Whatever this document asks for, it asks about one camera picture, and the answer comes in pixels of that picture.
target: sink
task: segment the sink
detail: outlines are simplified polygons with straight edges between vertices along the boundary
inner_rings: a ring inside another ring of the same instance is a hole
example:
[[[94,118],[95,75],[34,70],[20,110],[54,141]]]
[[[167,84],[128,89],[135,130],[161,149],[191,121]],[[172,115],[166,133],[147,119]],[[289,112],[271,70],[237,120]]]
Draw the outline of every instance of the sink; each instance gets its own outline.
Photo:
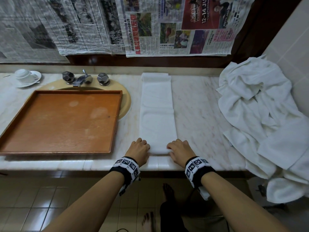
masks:
[[[39,88],[39,90],[122,90],[122,102],[120,105],[118,119],[124,117],[131,107],[131,96],[128,90],[122,84],[111,79],[109,85],[102,86],[99,84],[95,76],[92,77],[93,81],[91,84],[82,84],[80,87],[73,87],[73,85],[68,85],[64,80],[61,79],[48,83],[47,85]]]

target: wooden tray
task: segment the wooden tray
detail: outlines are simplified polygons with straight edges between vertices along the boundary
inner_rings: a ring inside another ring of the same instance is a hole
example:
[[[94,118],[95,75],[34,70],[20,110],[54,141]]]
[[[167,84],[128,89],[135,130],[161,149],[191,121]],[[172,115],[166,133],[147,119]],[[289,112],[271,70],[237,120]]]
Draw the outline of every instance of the wooden tray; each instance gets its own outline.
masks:
[[[121,90],[36,90],[0,136],[0,155],[110,153],[121,100]]]

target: black wrist strap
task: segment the black wrist strap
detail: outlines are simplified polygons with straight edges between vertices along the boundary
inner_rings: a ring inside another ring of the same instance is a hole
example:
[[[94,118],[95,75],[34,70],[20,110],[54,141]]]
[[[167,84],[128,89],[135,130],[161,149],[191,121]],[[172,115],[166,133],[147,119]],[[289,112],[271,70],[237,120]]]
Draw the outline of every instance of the black wrist strap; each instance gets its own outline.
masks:
[[[186,163],[185,173],[194,188],[202,186],[202,176],[209,172],[215,172],[211,165],[198,156],[190,158]]]
[[[125,177],[125,182],[119,191],[120,196],[126,192],[126,188],[132,184],[140,174],[136,161],[133,158],[126,156],[116,161],[109,173],[112,171],[120,172]]]

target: marble countertop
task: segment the marble countertop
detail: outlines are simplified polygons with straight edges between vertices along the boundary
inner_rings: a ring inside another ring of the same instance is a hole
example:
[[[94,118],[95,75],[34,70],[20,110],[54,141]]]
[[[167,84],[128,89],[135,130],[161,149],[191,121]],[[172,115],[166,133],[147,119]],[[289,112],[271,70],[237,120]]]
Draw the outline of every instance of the marble countertop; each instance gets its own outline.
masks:
[[[22,107],[28,96],[50,82],[62,79],[61,74],[43,74],[41,83],[15,88],[7,73],[0,73],[0,133]],[[0,156],[0,170],[109,170],[124,156],[131,142],[138,138],[141,104],[141,76],[111,75],[131,94],[132,106],[118,123],[114,150],[99,156]],[[218,171],[245,170],[245,159],[223,136],[231,125],[218,107],[218,77],[172,76],[172,96],[178,138],[188,140],[193,151],[204,157]],[[150,156],[141,170],[182,170],[169,156]]]

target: newspaper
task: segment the newspaper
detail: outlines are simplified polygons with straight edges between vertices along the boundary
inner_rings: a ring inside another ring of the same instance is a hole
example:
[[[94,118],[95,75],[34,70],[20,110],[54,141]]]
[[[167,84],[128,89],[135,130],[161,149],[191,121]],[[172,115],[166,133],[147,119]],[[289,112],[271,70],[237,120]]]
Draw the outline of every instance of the newspaper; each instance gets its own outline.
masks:
[[[125,54],[115,0],[31,0],[61,55]]]
[[[1,63],[68,63],[28,0],[0,0]]]
[[[116,0],[127,57],[231,54],[254,0]]]

